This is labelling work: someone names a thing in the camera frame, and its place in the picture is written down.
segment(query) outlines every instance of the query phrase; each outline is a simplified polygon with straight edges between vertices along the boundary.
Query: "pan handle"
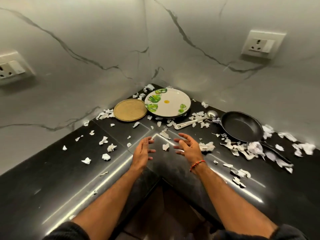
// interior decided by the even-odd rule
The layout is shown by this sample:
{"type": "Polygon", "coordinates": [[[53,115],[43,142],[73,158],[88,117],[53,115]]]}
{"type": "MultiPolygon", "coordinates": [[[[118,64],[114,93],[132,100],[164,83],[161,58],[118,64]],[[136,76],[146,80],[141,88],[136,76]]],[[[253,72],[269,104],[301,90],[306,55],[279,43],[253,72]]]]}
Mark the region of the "pan handle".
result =
{"type": "Polygon", "coordinates": [[[273,153],[275,153],[281,160],[285,161],[286,163],[292,164],[292,162],[288,158],[283,156],[281,153],[279,153],[276,149],[274,149],[271,145],[269,145],[265,141],[261,141],[260,145],[262,145],[264,148],[266,148],[266,149],[272,151],[273,153]]]}

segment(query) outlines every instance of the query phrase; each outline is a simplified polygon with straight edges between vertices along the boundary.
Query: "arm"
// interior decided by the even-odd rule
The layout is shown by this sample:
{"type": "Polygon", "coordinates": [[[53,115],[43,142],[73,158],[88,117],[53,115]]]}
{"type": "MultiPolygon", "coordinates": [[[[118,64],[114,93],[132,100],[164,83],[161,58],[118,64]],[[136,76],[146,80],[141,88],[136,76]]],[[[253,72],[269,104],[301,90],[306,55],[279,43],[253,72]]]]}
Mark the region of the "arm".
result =
{"type": "MultiPolygon", "coordinates": [[[[177,151],[177,154],[185,156],[191,165],[203,160],[199,144],[189,135],[179,133],[179,136],[186,140],[174,139],[179,142],[179,146],[174,148],[184,150],[177,151]]],[[[192,172],[202,181],[226,230],[266,238],[276,230],[276,224],[238,195],[206,163],[198,164],[192,172]]]]}
{"type": "Polygon", "coordinates": [[[142,139],[137,146],[130,169],[105,193],[77,215],[72,222],[78,224],[89,235],[90,240],[106,240],[114,230],[131,188],[147,165],[152,160],[148,153],[151,137],[142,139]]]}

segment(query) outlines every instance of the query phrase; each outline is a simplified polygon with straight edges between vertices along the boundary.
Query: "marble wall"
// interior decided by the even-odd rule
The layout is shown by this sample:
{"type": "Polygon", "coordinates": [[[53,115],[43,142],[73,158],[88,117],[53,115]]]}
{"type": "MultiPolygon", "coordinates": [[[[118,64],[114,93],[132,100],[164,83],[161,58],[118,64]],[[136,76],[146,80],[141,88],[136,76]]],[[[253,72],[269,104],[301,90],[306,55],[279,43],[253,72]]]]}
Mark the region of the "marble wall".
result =
{"type": "Polygon", "coordinates": [[[320,146],[320,0],[145,0],[153,81],[320,146]],[[251,29],[286,32],[267,62],[240,55],[251,29]]]}
{"type": "Polygon", "coordinates": [[[144,0],[0,0],[0,54],[33,79],[0,85],[0,174],[148,84],[144,0]]]}

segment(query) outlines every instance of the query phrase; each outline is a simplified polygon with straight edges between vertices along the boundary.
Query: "frying pan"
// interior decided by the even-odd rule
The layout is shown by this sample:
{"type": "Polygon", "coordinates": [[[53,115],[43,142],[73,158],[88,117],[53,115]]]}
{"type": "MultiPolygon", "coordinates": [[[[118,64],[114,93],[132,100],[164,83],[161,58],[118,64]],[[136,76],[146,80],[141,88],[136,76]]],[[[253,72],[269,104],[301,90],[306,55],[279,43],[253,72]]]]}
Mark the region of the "frying pan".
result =
{"type": "Polygon", "coordinates": [[[263,129],[261,124],[248,114],[230,111],[222,115],[220,124],[227,134],[242,142],[258,141],[262,147],[274,152],[279,158],[286,163],[291,161],[281,155],[271,145],[267,144],[263,139],[263,129]]]}

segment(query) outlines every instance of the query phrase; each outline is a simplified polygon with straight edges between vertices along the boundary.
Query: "forearm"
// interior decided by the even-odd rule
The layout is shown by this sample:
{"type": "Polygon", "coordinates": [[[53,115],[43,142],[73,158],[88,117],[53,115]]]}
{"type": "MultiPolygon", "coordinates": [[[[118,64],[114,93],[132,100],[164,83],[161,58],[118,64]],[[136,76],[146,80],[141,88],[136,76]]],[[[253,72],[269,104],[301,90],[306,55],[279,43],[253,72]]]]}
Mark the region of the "forearm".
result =
{"type": "Polygon", "coordinates": [[[114,230],[129,193],[142,170],[130,169],[105,193],[72,221],[81,226],[90,240],[106,240],[114,230]]]}
{"type": "Polygon", "coordinates": [[[270,237],[277,226],[269,218],[238,195],[205,163],[199,164],[195,170],[226,230],[270,237]]]}

